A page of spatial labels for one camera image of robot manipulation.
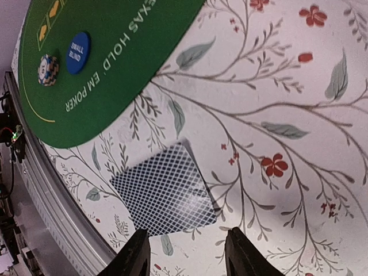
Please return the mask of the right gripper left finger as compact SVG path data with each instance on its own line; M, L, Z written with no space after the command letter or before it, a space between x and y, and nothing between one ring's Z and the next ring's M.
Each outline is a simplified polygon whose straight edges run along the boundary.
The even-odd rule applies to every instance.
M148 232L139 229L105 267L105 276L150 275L150 257Z

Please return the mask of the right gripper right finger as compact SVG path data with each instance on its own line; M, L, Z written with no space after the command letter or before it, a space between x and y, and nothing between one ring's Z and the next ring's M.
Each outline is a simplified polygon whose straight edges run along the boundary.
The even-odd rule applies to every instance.
M227 275L230 276L283 276L238 227L228 230L225 240L225 264Z

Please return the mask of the blue small blind button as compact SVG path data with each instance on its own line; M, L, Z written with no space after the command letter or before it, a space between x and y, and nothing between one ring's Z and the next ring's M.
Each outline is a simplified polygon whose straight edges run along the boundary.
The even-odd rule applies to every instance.
M66 52L67 71L76 75L86 65L91 47L91 38L86 32L77 33L70 42Z

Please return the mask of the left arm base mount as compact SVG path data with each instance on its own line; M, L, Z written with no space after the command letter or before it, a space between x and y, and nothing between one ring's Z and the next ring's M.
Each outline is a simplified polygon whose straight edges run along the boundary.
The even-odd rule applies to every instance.
M1 143L14 150L16 161L21 164L25 159L26 141L10 91L1 95Z

